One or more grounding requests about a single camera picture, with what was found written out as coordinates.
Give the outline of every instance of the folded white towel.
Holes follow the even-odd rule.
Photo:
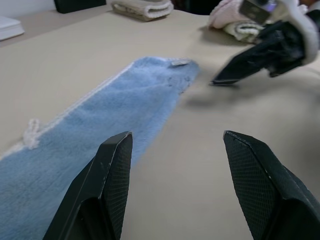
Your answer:
[[[114,12],[143,21],[151,21],[169,15],[174,5],[170,0],[115,0]]]
[[[226,33],[245,43],[253,43],[262,29],[263,26],[250,20],[232,22],[223,28]]]

